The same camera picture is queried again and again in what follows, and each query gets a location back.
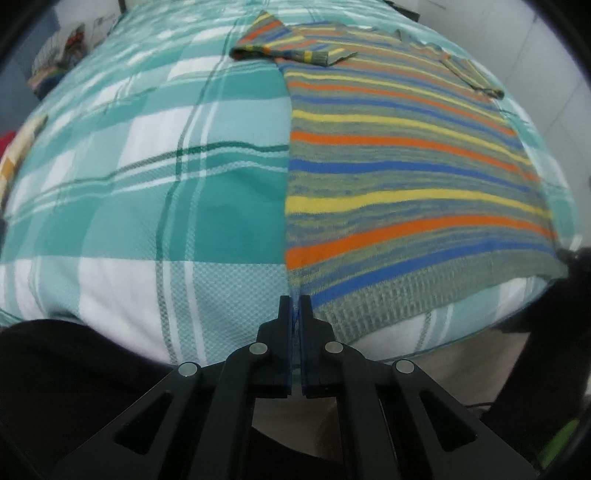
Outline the multicolour striped knit sweater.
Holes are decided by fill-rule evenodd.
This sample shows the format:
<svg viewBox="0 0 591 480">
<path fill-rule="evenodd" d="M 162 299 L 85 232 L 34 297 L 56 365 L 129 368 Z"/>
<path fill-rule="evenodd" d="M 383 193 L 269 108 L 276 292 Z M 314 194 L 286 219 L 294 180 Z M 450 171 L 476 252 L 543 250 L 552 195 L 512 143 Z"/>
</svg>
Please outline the multicolour striped knit sweater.
<svg viewBox="0 0 591 480">
<path fill-rule="evenodd" d="M 259 13 L 233 58 L 290 95 L 286 265 L 339 338 L 566 269 L 541 177 L 468 59 L 410 31 Z"/>
</svg>

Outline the folded red and cream clothes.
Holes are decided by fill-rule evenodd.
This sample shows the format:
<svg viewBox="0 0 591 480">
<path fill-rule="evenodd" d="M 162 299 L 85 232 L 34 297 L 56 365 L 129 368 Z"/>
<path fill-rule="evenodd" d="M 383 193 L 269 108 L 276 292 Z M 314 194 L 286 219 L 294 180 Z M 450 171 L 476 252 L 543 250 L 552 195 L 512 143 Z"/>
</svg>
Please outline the folded red and cream clothes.
<svg viewBox="0 0 591 480">
<path fill-rule="evenodd" d="M 5 149 L 1 159 L 1 205 L 5 204 L 14 177 L 47 120 L 48 116 L 43 114 L 27 121 Z"/>
</svg>

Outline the clothes pile beside bed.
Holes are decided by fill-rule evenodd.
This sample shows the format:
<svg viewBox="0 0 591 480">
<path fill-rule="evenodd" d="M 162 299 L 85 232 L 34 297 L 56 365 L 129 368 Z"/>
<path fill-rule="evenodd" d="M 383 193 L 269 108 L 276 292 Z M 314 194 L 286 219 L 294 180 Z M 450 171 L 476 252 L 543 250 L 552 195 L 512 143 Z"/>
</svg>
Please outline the clothes pile beside bed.
<svg viewBox="0 0 591 480">
<path fill-rule="evenodd" d="M 88 54 L 85 23 L 73 22 L 62 27 L 42 46 L 31 67 L 27 85 L 43 100 Z"/>
</svg>

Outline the teal white plaid bedspread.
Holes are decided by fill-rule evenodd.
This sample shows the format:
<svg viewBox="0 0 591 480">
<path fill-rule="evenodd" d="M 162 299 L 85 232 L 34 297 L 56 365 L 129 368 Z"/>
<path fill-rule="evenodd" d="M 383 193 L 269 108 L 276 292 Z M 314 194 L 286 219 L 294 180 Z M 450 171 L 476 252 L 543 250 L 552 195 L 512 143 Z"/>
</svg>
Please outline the teal white plaid bedspread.
<svg viewBox="0 0 591 480">
<path fill-rule="evenodd" d="M 263 11 L 287 25 L 403 28 L 470 60 L 504 93 L 557 257 L 579 247 L 574 199 L 532 120 L 437 32 L 382 1 L 150 1 L 30 117 L 48 120 L 2 209 L 3 326 L 66 320 L 161 362 L 211 364 L 249 342 L 281 296 L 304 295 L 286 265 L 287 84 L 272 60 L 231 54 Z M 505 320 L 554 281 L 518 278 L 356 341 L 335 336 L 376 360 L 419 354 Z"/>
</svg>

